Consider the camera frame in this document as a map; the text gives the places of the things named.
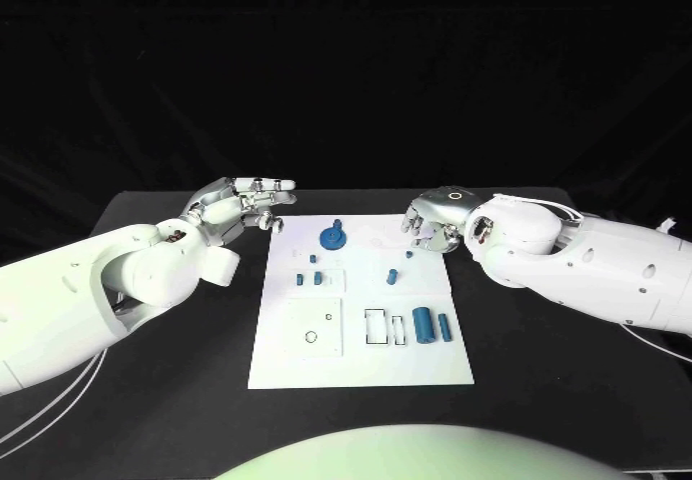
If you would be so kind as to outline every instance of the blue object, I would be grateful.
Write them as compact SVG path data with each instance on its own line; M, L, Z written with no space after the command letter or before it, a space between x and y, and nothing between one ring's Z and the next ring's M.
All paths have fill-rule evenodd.
M451 333L449 333L449 324L446 322L446 315L441 313L436 316L436 320L439 321L439 331L442 332L442 340L445 342L451 342Z
M338 219L334 220L332 227L321 231L319 245L327 250L338 250L345 245L345 233L341 230L341 221Z
M393 285L396 283L396 273L397 273L396 270L392 268L389 270L389 276L386 277L386 283L389 285Z
M413 327L417 343L432 343L435 341L435 331L432 330L428 307L413 308Z

